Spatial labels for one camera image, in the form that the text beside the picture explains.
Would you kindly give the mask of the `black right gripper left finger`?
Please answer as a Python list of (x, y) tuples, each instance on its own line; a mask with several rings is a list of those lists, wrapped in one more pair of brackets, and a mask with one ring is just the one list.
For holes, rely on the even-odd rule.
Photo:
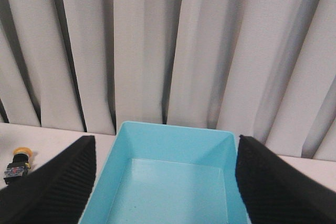
[(78, 223), (95, 179), (95, 137), (82, 136), (1, 190), (1, 223)]

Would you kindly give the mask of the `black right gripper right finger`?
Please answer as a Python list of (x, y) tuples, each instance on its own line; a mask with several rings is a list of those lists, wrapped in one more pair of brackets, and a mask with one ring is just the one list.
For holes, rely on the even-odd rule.
[(335, 192), (240, 135), (235, 177), (252, 223), (335, 223)]

